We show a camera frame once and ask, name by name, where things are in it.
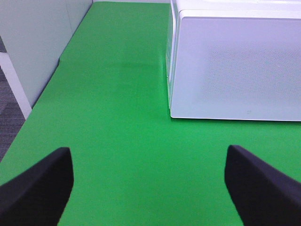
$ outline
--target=gray carpet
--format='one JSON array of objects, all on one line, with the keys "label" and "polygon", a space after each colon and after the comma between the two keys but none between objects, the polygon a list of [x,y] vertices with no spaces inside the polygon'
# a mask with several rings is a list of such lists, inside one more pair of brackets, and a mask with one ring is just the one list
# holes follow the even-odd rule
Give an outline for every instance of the gray carpet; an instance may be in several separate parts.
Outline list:
[{"label": "gray carpet", "polygon": [[25,122],[25,118],[0,67],[0,161]]},{"label": "gray carpet", "polygon": [[6,48],[4,46],[1,36],[0,36],[0,52],[6,53]]}]

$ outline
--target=white container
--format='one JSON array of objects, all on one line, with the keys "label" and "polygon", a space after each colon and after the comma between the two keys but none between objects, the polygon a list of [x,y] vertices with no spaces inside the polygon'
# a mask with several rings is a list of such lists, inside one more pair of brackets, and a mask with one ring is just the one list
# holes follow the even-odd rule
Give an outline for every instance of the white container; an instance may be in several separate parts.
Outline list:
[{"label": "white container", "polygon": [[301,121],[301,1],[171,0],[173,118]]}]

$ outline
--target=white panel edge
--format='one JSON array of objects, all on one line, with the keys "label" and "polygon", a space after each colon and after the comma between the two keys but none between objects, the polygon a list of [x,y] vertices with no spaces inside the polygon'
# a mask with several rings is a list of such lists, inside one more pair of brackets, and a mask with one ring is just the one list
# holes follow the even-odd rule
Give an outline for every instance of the white panel edge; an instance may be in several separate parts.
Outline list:
[{"label": "white panel edge", "polygon": [[301,12],[270,10],[181,10],[179,13],[179,18],[182,20],[185,17],[301,19]]},{"label": "white panel edge", "polygon": [[32,111],[32,107],[27,99],[27,96],[23,90],[21,82],[17,76],[17,73],[13,67],[8,53],[0,52],[0,65],[10,85],[10,88],[20,106],[24,118],[27,119],[30,112]]}]

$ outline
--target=perforated panel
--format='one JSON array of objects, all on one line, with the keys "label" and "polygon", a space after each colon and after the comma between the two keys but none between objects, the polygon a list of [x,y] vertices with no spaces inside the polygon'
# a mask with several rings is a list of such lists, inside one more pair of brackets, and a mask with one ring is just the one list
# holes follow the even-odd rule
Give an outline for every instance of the perforated panel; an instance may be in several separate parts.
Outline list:
[{"label": "perforated panel", "polygon": [[301,120],[301,20],[184,18],[171,115]]}]

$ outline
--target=desk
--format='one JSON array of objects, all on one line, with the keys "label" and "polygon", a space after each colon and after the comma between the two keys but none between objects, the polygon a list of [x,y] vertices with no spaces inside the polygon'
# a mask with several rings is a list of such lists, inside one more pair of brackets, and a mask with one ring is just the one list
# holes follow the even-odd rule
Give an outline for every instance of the desk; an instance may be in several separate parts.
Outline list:
[{"label": "desk", "polygon": [[59,225],[242,226],[223,180],[229,144],[301,181],[298,122],[170,118],[167,19],[167,4],[94,3],[0,182],[69,146],[74,187]]}]

